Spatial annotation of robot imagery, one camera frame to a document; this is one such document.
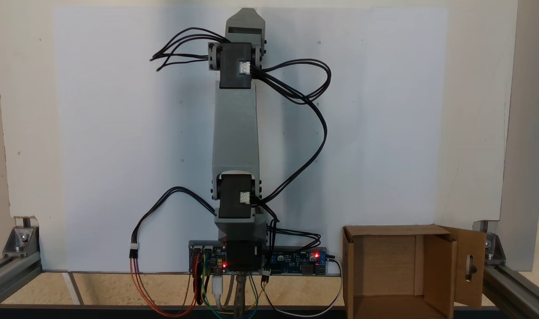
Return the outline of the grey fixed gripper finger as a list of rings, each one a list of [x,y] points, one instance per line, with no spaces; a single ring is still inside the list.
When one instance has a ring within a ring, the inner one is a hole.
[[[241,8],[233,16],[229,17],[227,22],[260,22],[265,20],[258,14],[255,8]]]

